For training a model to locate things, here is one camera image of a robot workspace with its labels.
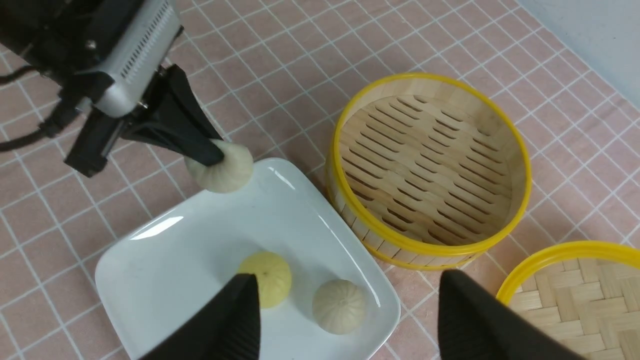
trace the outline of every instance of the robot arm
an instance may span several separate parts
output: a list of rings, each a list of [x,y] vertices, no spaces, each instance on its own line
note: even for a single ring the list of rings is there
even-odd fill
[[[210,139],[221,137],[184,71],[161,66],[181,31],[173,0],[0,0],[0,43],[61,86],[50,117],[0,151],[54,137],[87,113],[65,160],[87,177],[106,166],[118,137],[220,163]]]

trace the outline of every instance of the bamboo steamer lid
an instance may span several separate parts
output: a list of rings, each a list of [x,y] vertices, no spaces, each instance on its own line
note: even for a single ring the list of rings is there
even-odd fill
[[[499,300],[587,359],[640,359],[639,251],[578,241],[531,258],[505,280]]]

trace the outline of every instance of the cable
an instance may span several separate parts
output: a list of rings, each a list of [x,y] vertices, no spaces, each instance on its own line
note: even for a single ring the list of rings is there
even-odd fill
[[[12,72],[11,74],[1,75],[0,76],[0,85],[6,85],[8,83],[13,83],[14,81],[20,79],[22,76],[30,73],[31,71],[35,71],[36,67],[32,65],[25,65],[18,70]]]

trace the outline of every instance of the pink tile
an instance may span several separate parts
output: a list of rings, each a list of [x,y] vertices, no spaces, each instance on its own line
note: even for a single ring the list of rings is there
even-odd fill
[[[561,142],[554,142],[545,150],[545,155],[566,176],[570,177],[582,163]]]
[[[347,60],[331,44],[313,52],[311,57],[330,78],[349,67]]]
[[[630,234],[638,224],[638,219],[633,212],[615,197],[610,197],[603,202],[599,210],[622,235]]]
[[[462,40],[474,32],[474,30],[467,25],[460,15],[455,12],[439,19],[438,23],[456,40]]]
[[[213,26],[211,26],[209,20],[197,8],[180,14],[180,20],[184,24],[184,29],[190,37],[199,37],[213,31]]]
[[[509,91],[522,103],[529,111],[533,111],[546,101],[542,95],[526,79],[518,80],[509,87]]]
[[[510,273],[527,257],[527,254],[511,238],[504,238],[489,249],[491,255],[504,271]]]
[[[427,61],[422,69],[424,72],[430,72],[432,74],[439,74],[448,76],[452,79],[456,79],[458,77],[456,71],[449,65],[442,57],[435,56]]]
[[[318,167],[324,160],[304,134],[283,143],[280,149],[287,159],[305,174]]]
[[[23,249],[40,281],[46,281],[77,263],[76,257],[57,229],[39,236]]]
[[[480,284],[491,295],[495,295],[504,282],[506,275],[486,254],[480,255],[473,260],[464,272],[471,276],[478,284]]]
[[[534,70],[527,79],[546,97],[552,97],[563,89],[563,86],[544,67]]]
[[[255,76],[238,56],[217,63],[214,67],[231,90],[241,88],[255,80]]]
[[[307,95],[295,98],[285,105],[285,109],[303,129],[316,124],[326,116],[326,113]]]
[[[478,66],[478,62],[460,45],[455,45],[444,51],[442,57],[461,75],[470,72]]]
[[[367,15],[364,9],[355,1],[348,1],[338,6],[336,11],[338,11],[340,16],[346,20],[352,29],[355,29],[371,20],[371,17]]]
[[[593,205],[570,183],[562,185],[551,195],[551,199],[576,224],[584,220],[594,209]]]
[[[335,46],[351,64],[359,63],[371,55],[364,43],[353,33],[347,34],[335,42]]]
[[[127,190],[99,206],[116,236],[121,237],[150,220],[138,199]]]
[[[546,103],[537,109],[534,115],[555,135],[560,135],[571,127],[569,119],[550,103]]]
[[[554,141],[554,135],[532,116],[519,122],[518,128],[538,149],[542,149]]]
[[[67,326],[71,338],[86,360],[98,360],[120,347],[118,336],[102,306]]]
[[[395,360],[395,358],[393,354],[391,354],[389,350],[387,350],[387,348],[383,345],[375,354],[373,354],[371,360]]]
[[[564,181],[562,173],[542,155],[531,160],[531,168],[534,181],[545,193],[553,192]]]
[[[169,59],[184,70],[187,76],[208,66],[206,60],[191,42],[185,42],[169,52]]]
[[[598,152],[598,147],[576,128],[570,129],[563,135],[561,141],[583,163]]]
[[[569,64],[563,60],[562,56],[555,56],[544,64],[544,67],[558,80],[562,85],[569,85],[580,75],[573,70]]]
[[[531,216],[551,236],[554,242],[562,240],[573,229],[571,220],[550,199],[544,200],[531,212]]]
[[[556,53],[535,34],[523,39],[520,44],[531,56],[541,63],[547,61]]]
[[[36,185],[43,186],[71,173],[72,169],[64,164],[64,157],[55,143],[50,143],[23,157]]]
[[[314,22],[331,41],[351,31],[349,26],[340,18],[340,15],[338,15],[335,10],[322,13],[314,19]]]
[[[298,86],[296,81],[286,70],[278,70],[277,72],[274,72],[264,78],[262,83],[280,104],[283,104],[303,93],[302,88]]]
[[[615,137],[615,134],[611,132],[602,120],[592,115],[588,115],[582,120],[578,127],[599,147],[605,147]]]
[[[432,20],[431,16],[418,3],[406,3],[400,6],[397,11],[413,29],[419,29]]]
[[[2,313],[20,348],[34,343],[59,326],[40,290],[7,306]]]
[[[269,28],[269,31],[275,34],[275,32],[277,32],[277,29],[273,29],[274,25],[279,26],[279,24],[275,22],[271,22],[271,24],[272,26],[271,28]],[[237,52],[242,51],[247,47],[250,47],[251,45],[255,45],[260,40],[251,31],[251,28],[249,28],[249,26],[247,26],[247,24],[245,24],[243,21],[234,22],[228,26],[225,26],[219,31],[222,37],[227,39],[227,41],[231,45],[231,48],[233,48]]]
[[[554,51],[561,51],[564,49],[564,44],[558,40],[558,38],[546,28],[541,28],[536,32],[544,42],[547,43]]]
[[[15,119],[31,111],[31,105],[17,85],[9,85],[0,89],[0,123]]]
[[[0,306],[36,287],[37,283],[19,251],[0,258]]]
[[[25,360],[68,359],[78,356],[64,331],[58,331],[24,352]]]
[[[307,16],[293,1],[285,0],[269,8],[280,22],[287,28],[298,25],[307,19]]]
[[[374,52],[382,50],[391,44],[391,39],[384,30],[375,22],[371,22],[356,31],[364,44]]]
[[[256,121],[276,143],[282,143],[302,131],[289,114],[280,108],[265,114]]]
[[[442,51],[453,45],[455,40],[437,23],[431,23],[426,28],[420,30],[420,35],[436,49]]]
[[[380,19],[378,19],[378,23],[394,40],[399,40],[413,31],[413,28],[407,21],[404,21],[398,12],[390,12],[380,17]]]
[[[620,138],[631,148],[636,154],[640,154],[640,142],[637,141],[640,137],[640,127],[632,126],[624,133],[621,134]]]
[[[349,69],[338,75],[333,82],[335,82],[335,84],[349,97],[355,96],[360,90],[368,85],[368,82],[354,69]]]
[[[451,11],[451,7],[444,2],[444,0],[418,0],[418,3],[425,9],[433,18],[439,18]]]
[[[628,117],[610,102],[605,102],[599,106],[594,110],[593,114],[605,122],[616,134],[620,134],[631,125]]]
[[[233,94],[229,94],[207,107],[222,130],[233,131],[251,121],[251,115],[243,108]]]
[[[107,225],[93,209],[63,224],[62,229],[81,259],[115,241]]]
[[[323,83],[309,92],[313,98],[327,114],[333,114],[343,109],[349,98],[333,83]]]
[[[579,226],[587,239],[621,243],[622,235],[600,213],[594,213]]]
[[[51,79],[33,76],[22,80],[21,83],[36,108],[58,100],[60,86]]]
[[[356,66],[356,70],[370,82],[391,75],[391,71],[389,71],[380,60],[373,57],[359,63]]]
[[[38,195],[31,195],[3,210],[15,237],[23,243],[52,228],[55,223]]]
[[[234,50],[231,49],[218,32],[193,39],[193,42],[211,63],[220,62],[234,54]]]
[[[631,151],[621,140],[613,141],[613,143],[605,149],[605,153],[628,175],[638,170],[640,156]]]
[[[312,22],[303,22],[290,30],[291,36],[296,39],[304,50],[311,52],[328,43],[327,38]]]
[[[64,222],[71,216],[92,207],[89,196],[75,176],[69,176],[42,189],[42,196],[58,222]]]
[[[67,322],[100,302],[89,278],[80,266],[57,276],[45,285],[62,321]]]
[[[212,101],[226,95],[229,91],[222,79],[211,67],[191,76],[189,84],[193,93],[202,104],[209,104]]]
[[[527,110],[508,92],[501,92],[492,100],[500,106],[512,122],[518,122],[527,115]]]
[[[554,244],[554,241],[530,216],[524,217],[513,229],[511,235],[526,250],[528,255],[535,254]]]
[[[428,272],[426,274],[434,274],[442,272]],[[438,274],[438,284],[440,284],[440,274]],[[418,322],[424,327],[425,330],[435,340],[438,339],[438,297],[439,294],[433,294],[425,302],[423,302],[416,310],[413,310],[413,315],[418,319]]]
[[[572,178],[571,182],[594,206],[598,206],[608,195],[609,190],[590,171],[582,169]]]
[[[160,170],[160,163],[144,143],[133,143],[114,153],[113,160],[130,183],[135,183]]]
[[[245,21],[263,40],[271,38],[273,35],[285,30],[285,28],[280,25],[278,19],[267,10],[254,13],[253,15],[245,18]]]
[[[640,186],[633,181],[625,183],[616,193],[637,216],[640,217]]]
[[[380,60],[382,60],[382,62],[384,62],[391,71],[396,74],[408,72],[416,66],[415,61],[413,61],[397,44],[393,44],[380,51],[378,56],[380,57]]]
[[[582,62],[582,60],[576,54],[573,53],[573,51],[565,49],[560,53],[560,55],[566,62],[571,64],[571,66],[578,73],[584,74],[585,72],[590,70],[589,67],[584,62]]]
[[[89,191],[93,201],[98,202],[127,187],[124,178],[112,162],[91,179],[81,177],[84,187]]]
[[[513,39],[496,24],[490,24],[479,33],[498,51],[505,50],[514,42]]]
[[[482,67],[467,74],[465,80],[488,97],[494,96],[498,91],[502,90],[502,85]]]
[[[504,86],[509,86],[520,78],[520,73],[501,56],[490,60],[484,67]]]
[[[309,16],[313,17],[326,10],[329,5],[324,1],[316,0],[294,0],[300,8]]]
[[[153,217],[164,213],[184,200],[165,172],[160,172],[142,181],[134,186],[134,189]]]
[[[531,30],[513,14],[503,16],[496,21],[496,23],[516,41],[520,41],[527,35],[531,34]]]
[[[217,28],[230,24],[238,19],[237,13],[226,1],[210,1],[200,8]]]
[[[178,187],[182,190],[182,193],[187,197],[191,197],[200,192],[201,187],[196,184],[193,176],[189,175],[187,168],[184,166],[184,162],[179,161],[167,168],[171,177],[178,183]]]
[[[236,92],[240,101],[253,117],[259,117],[278,104],[259,82],[252,83]]]
[[[438,350],[412,317],[398,324],[388,344],[401,359],[431,359]]]
[[[458,9],[458,14],[474,29],[482,28],[491,22],[491,19],[473,2]]]
[[[17,161],[0,167],[0,178],[7,184],[13,184],[10,192],[0,192],[0,207],[4,207],[35,190],[23,167]]]
[[[416,271],[395,267],[386,274],[398,297],[408,309],[412,309],[433,291]]]
[[[462,41],[462,46],[479,62],[492,58],[496,52],[488,42],[484,41],[478,34],[473,34]]]

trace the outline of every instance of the yellow rim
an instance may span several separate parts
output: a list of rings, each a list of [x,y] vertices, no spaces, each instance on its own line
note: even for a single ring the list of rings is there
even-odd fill
[[[341,132],[340,130],[342,129],[344,123],[347,121],[346,115],[347,113],[350,112],[351,108],[355,105],[355,103],[361,97],[363,97],[366,93],[371,91],[376,86],[379,86],[391,81],[396,81],[396,80],[406,79],[406,78],[433,79],[437,81],[442,81],[443,83],[448,83],[448,84],[457,86],[459,88],[462,88],[470,92],[471,94],[476,96],[478,99],[482,100],[484,103],[490,106],[491,109],[498,114],[498,116],[502,119],[502,121],[505,124],[507,124],[507,126],[513,133],[513,136],[515,136],[518,142],[520,151],[523,154],[523,161],[525,163],[526,185],[525,185],[524,198],[522,200],[520,208],[516,212],[516,215],[513,217],[513,219],[511,219],[511,221],[502,230],[500,230],[497,234],[491,236],[490,238],[487,238],[483,241],[479,241],[477,243],[468,244],[468,245],[458,245],[458,246],[433,245],[433,244],[427,244],[427,243],[422,243],[420,241],[413,240],[402,234],[398,234],[397,232],[393,231],[391,228],[389,228],[388,226],[380,222],[378,219],[376,219],[373,215],[371,215],[365,209],[365,207],[356,198],[356,195],[353,193],[353,191],[351,191],[351,188],[347,183],[346,176],[344,175],[344,171],[342,170],[342,165],[340,163],[340,153],[339,153],[340,132]],[[516,130],[515,126],[511,123],[507,115],[502,110],[500,110],[500,108],[498,108],[498,106],[496,106],[491,100],[489,100],[489,98],[487,98],[486,96],[484,96],[483,94],[478,92],[476,89],[472,88],[471,86],[461,83],[460,81],[449,79],[445,76],[440,76],[435,74],[414,72],[414,73],[408,73],[408,74],[393,75],[393,76],[380,79],[374,83],[371,83],[369,86],[365,87],[360,92],[358,92],[358,94],[351,101],[349,101],[349,104],[347,104],[346,108],[342,112],[342,115],[340,116],[340,120],[338,120],[336,130],[333,134],[333,143],[329,150],[328,158],[332,162],[330,166],[333,169],[334,176],[337,178],[338,190],[344,196],[344,200],[347,206],[349,206],[349,208],[353,211],[354,215],[356,215],[356,217],[360,221],[362,221],[369,229],[373,230],[378,236],[380,236],[384,240],[389,241],[393,243],[395,246],[400,247],[404,250],[413,251],[418,254],[429,254],[429,255],[436,255],[436,256],[453,257],[453,256],[469,255],[476,252],[484,252],[485,250],[489,249],[490,247],[498,243],[498,241],[505,238],[517,225],[517,223],[520,221],[520,219],[524,215],[524,212],[527,208],[527,203],[529,202],[529,194],[531,193],[531,164],[529,163],[529,155],[527,154],[527,149],[525,147],[524,142],[522,141],[522,137]]]
[[[496,298],[509,304],[516,289],[538,270],[558,261],[597,258],[640,268],[640,251],[604,241],[574,241],[538,251],[521,262],[502,283]]]

